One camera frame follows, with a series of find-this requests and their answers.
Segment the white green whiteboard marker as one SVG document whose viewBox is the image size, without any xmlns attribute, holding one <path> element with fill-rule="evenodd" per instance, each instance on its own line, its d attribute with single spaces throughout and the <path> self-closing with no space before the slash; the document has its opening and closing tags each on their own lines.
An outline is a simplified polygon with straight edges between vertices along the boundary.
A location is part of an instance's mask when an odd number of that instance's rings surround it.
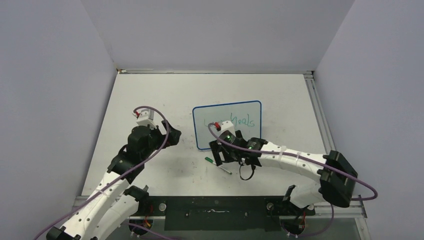
<svg viewBox="0 0 424 240">
<path fill-rule="evenodd" d="M 233 174 L 231 171 L 229 171 L 229 170 L 225 169 L 222 165 L 217 165 L 217 164 L 216 164 L 216 162 L 215 162 L 213 159 L 211 159 L 211 158 L 209 158 L 209 157 L 205 157 L 204 159 L 205 159 L 206 161 L 208 161 L 209 163 L 213 164 L 214 166 L 218 167 L 219 169 L 223 170 L 223 171 L 224 171 L 224 172 L 226 172 L 227 174 L 229 174 L 229 175 L 232 175 L 232 174 Z"/>
</svg>

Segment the blue framed whiteboard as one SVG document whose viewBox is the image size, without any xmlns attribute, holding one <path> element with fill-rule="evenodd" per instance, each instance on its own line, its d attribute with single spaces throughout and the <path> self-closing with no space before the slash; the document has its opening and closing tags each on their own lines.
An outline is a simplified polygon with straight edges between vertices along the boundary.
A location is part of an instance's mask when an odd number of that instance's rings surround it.
<svg viewBox="0 0 424 240">
<path fill-rule="evenodd" d="M 192 109 L 196 147 L 208 150 L 214 137 L 210 123 L 230 121 L 245 139 L 262 137 L 262 103 L 259 100 L 196 106 Z"/>
</svg>

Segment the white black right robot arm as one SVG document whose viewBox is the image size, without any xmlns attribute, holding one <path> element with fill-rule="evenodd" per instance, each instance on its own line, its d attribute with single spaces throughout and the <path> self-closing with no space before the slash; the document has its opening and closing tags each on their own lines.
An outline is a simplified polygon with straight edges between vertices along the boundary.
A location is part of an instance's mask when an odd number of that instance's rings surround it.
<svg viewBox="0 0 424 240">
<path fill-rule="evenodd" d="M 245 140 L 239 130 L 224 131 L 209 146 L 217 166 L 237 162 L 252 170 L 278 168 L 311 179 L 310 185 L 291 185 L 287 189 L 282 205 L 289 214 L 321 202 L 340 208 L 350 206 L 358 174 L 339 151 L 331 150 L 328 154 L 295 151 L 257 137 Z"/>
</svg>

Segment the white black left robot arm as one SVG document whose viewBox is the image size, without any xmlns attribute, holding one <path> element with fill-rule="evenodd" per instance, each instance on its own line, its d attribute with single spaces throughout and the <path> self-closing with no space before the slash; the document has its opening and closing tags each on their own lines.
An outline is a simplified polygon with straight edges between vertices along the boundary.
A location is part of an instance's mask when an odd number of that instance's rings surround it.
<svg viewBox="0 0 424 240">
<path fill-rule="evenodd" d="M 147 120 L 131 130 L 124 145 L 112 159 L 97 188 L 61 226 L 51 227 L 48 240 L 105 240 L 129 216 L 149 210 L 149 193 L 133 185 L 144 169 L 144 161 L 158 151 L 179 143 L 181 131 L 167 120 L 157 125 Z"/>
</svg>

